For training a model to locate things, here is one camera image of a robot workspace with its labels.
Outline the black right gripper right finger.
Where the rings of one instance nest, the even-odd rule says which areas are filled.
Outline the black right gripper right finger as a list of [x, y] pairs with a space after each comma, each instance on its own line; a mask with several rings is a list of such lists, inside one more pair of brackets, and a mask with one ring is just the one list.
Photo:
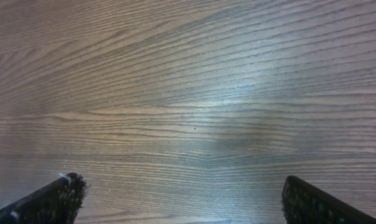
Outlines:
[[294, 175], [285, 180], [282, 211], [288, 224], [376, 224], [376, 218]]

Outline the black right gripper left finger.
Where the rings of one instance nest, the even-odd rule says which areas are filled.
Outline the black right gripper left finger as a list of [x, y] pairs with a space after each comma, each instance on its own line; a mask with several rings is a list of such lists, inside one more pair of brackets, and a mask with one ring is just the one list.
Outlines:
[[60, 178], [0, 209], [0, 224], [74, 224], [86, 182], [77, 173]]

